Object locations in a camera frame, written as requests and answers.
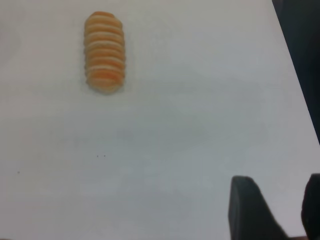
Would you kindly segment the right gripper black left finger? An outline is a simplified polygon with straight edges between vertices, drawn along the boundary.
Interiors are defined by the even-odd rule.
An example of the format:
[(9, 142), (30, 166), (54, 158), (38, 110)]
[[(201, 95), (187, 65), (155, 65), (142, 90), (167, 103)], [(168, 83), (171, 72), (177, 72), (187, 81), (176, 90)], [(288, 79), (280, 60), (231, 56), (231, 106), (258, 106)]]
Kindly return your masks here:
[(228, 222), (232, 240), (287, 240), (259, 186), (248, 176), (233, 176)]

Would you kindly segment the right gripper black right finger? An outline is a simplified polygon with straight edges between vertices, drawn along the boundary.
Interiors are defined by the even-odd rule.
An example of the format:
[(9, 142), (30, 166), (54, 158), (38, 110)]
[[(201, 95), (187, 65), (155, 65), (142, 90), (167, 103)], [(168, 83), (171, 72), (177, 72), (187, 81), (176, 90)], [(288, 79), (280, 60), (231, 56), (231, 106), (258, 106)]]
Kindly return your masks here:
[(306, 184), (301, 220), (309, 240), (320, 239), (320, 174), (313, 173)]

